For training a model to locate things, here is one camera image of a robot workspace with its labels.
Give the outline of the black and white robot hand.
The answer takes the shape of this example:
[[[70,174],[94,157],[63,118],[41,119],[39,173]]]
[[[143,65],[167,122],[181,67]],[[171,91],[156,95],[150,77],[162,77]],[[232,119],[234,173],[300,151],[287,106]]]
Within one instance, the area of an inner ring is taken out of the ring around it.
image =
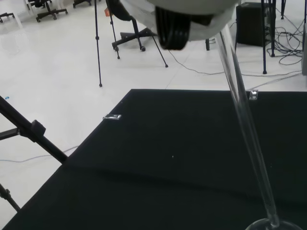
[[[214,37],[231,20],[237,0],[122,0],[125,10],[159,38],[163,49]]]

